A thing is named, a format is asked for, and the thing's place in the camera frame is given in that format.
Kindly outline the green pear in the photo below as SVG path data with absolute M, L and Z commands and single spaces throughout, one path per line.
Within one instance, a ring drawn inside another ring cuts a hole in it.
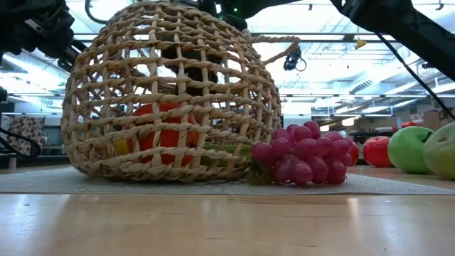
M 455 181 L 455 122 L 438 129 L 425 142 L 424 162 L 434 174 Z

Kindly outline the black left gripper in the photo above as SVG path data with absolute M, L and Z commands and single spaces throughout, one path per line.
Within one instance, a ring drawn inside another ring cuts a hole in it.
M 0 0 L 0 60 L 38 49 L 70 72 L 87 46 L 73 40 L 75 19 L 65 0 Z

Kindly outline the cardboard box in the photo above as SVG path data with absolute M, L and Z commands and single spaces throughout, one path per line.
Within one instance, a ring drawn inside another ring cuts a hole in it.
M 423 125 L 433 131 L 437 131 L 450 123 L 450 121 L 448 114 L 444 110 L 430 110 L 423 114 Z

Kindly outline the green pea pod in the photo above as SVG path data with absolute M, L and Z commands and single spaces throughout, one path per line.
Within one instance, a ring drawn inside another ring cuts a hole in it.
M 219 149 L 220 147 L 217 144 L 205 144 L 204 149 L 205 150 L 211 150 L 211 149 Z M 225 145 L 222 150 L 234 154 L 234 151 L 236 149 L 235 145 Z M 252 147 L 250 145 L 243 145 L 241 150 L 240 150 L 240 156 L 242 158 L 246 158 L 246 162 L 243 163 L 243 165 L 250 165 L 252 163 L 252 157 L 251 157 L 251 149 Z M 200 164 L 204 166 L 212 166 L 215 163 L 215 160 L 210 159 L 208 156 L 202 156 L 200 159 Z M 218 166 L 227 166 L 228 162 L 226 160 L 219 160 L 218 161 Z

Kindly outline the purple grape bunch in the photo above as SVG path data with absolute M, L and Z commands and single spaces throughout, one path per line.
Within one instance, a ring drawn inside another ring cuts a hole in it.
M 257 142 L 251 149 L 247 182 L 252 185 L 293 183 L 305 186 L 342 184 L 351 166 L 353 141 L 338 132 L 321 133 L 314 121 L 290 124 L 272 134 L 272 142 Z

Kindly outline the yellow bell pepper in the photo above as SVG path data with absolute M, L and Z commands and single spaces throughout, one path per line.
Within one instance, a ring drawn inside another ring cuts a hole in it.
M 114 152 L 117 156 L 123 156 L 130 153 L 129 142 L 126 139 L 120 139 L 112 142 Z

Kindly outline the grey woven placemat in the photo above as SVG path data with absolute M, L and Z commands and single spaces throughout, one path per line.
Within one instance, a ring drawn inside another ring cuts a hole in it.
M 341 185 L 294 184 L 253 186 L 242 181 L 138 182 L 88 178 L 72 167 L 0 175 L 0 193 L 108 193 L 191 195 L 455 195 L 455 189 L 439 188 L 383 178 L 348 174 Z

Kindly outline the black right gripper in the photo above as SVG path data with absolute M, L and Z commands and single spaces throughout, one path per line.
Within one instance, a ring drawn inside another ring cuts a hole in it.
M 234 26 L 237 30 L 242 31 L 247 28 L 246 20 L 259 13 L 261 10 L 279 6 L 283 4 L 290 4 L 298 0 L 197 0 L 198 9 L 205 11 L 214 17 Z M 201 54 L 194 50 L 182 50 L 181 54 L 184 58 L 201 60 Z M 161 50 L 161 57 L 167 59 L 176 59 L 177 48 L 171 46 L 170 48 Z M 220 64 L 220 58 L 215 55 L 206 57 L 207 61 Z M 176 75 L 179 72 L 178 65 L 166 65 L 166 68 L 171 70 Z M 192 80 L 202 82 L 203 74 L 200 68 L 184 68 L 185 74 Z M 208 71 L 208 79 L 211 82 L 217 83 L 218 76 L 215 71 Z M 196 87 L 187 87 L 186 92 L 192 96 L 202 96 L 203 89 Z

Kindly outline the green apple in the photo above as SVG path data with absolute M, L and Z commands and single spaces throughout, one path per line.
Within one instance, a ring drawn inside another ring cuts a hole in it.
M 406 174 L 428 174 L 424 162 L 424 144 L 434 131 L 426 127 L 411 126 L 395 132 L 387 152 L 392 165 Z

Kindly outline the red container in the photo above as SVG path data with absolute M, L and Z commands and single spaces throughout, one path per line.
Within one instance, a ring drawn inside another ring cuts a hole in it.
M 392 127 L 393 132 L 397 132 L 400 129 L 406 128 L 406 127 L 413 127 L 413 126 L 420 126 L 421 124 L 419 122 L 404 122 L 404 123 L 399 123 L 395 126 Z

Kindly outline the floral patterned cloth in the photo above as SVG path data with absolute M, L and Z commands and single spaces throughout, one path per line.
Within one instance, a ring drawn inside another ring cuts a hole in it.
M 44 118 L 14 117 L 6 130 L 6 148 L 23 158 L 35 158 L 42 153 Z

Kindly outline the black metal table frame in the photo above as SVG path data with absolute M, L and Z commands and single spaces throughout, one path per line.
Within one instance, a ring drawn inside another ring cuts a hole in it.
M 0 169 L 7 169 L 9 167 L 11 156 L 0 155 Z M 70 164 L 67 156 L 39 156 L 33 159 L 17 158 L 16 167 L 36 167 L 36 166 L 52 166 Z

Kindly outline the red bell pepper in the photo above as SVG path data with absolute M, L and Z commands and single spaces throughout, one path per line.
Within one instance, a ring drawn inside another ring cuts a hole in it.
M 175 109 L 177 107 L 180 107 L 180 103 L 171 103 L 171 102 L 164 102 L 159 104 L 159 111 L 160 112 L 168 112 L 169 110 Z M 153 112 L 153 108 L 151 104 L 147 105 L 142 105 L 138 109 L 136 109 L 133 112 L 134 116 L 141 116 L 144 114 L 151 114 Z M 163 122 L 165 123 L 180 123 L 181 118 L 180 117 L 169 117 L 167 119 L 164 119 Z M 160 141 L 159 141 L 159 146 L 164 146 L 164 147 L 177 147 L 178 146 L 178 139 L 179 139 L 179 131 L 175 130 L 162 130 L 160 133 Z M 199 140 L 199 133 L 195 131 L 188 131 L 187 132 L 187 138 L 186 138 L 186 146 L 193 148 L 197 147 L 198 145 L 198 140 Z M 139 149 L 141 151 L 147 150 L 152 148 L 153 143 L 154 143 L 154 133 L 151 132 L 144 138 L 138 139 L 139 141 Z M 170 154 L 162 154 L 161 155 L 161 163 L 162 164 L 172 164 L 175 160 L 175 156 L 170 155 Z M 182 165 L 185 166 L 189 163 L 191 163 L 193 160 L 193 157 L 191 155 L 185 155 L 182 159 Z

